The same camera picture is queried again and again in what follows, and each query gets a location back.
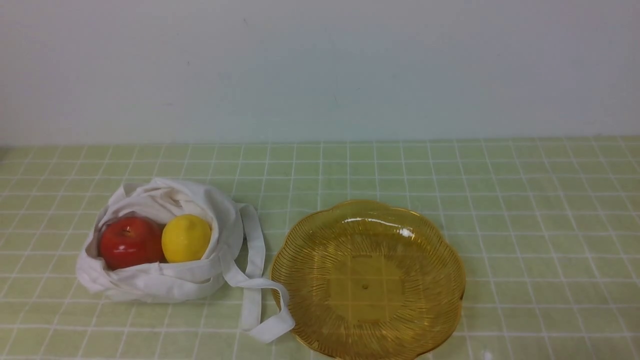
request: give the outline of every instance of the amber glass plate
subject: amber glass plate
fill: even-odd
[[[293,334],[343,360],[410,360],[433,350],[458,326],[465,291],[460,257],[435,225],[368,200],[300,220],[271,278],[289,290]]]

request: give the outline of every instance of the yellow lemon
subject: yellow lemon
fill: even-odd
[[[209,224],[192,214],[175,217],[162,231],[162,250],[170,263],[202,259],[210,241]]]

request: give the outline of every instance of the apple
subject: apple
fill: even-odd
[[[110,270],[164,261],[162,230],[144,217],[125,217],[107,225],[99,244]]]

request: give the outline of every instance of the grid pattern tablecloth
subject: grid pattern tablecloth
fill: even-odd
[[[149,305],[79,285],[98,210],[122,181],[158,176],[253,204],[268,263],[297,220],[346,199],[426,215],[468,284],[458,330],[425,359],[640,359],[640,137],[35,147],[0,161],[4,358],[325,358],[239,332],[241,290]]]

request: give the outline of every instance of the tote bag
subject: tote bag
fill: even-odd
[[[102,230],[127,216],[147,217],[167,224],[178,215],[193,214],[212,229],[202,259],[185,263],[152,263],[110,271],[98,256]],[[245,272],[235,258],[246,238],[248,264]],[[92,293],[103,291],[112,300],[181,302],[213,294],[225,281],[244,288],[241,328],[268,343],[294,327],[287,290],[262,277],[265,246],[258,214],[247,204],[236,204],[222,191],[203,184],[173,179],[153,179],[149,184],[123,184],[98,214],[93,231],[84,243],[77,264],[80,283]],[[280,312],[260,323],[261,289],[280,293]]]

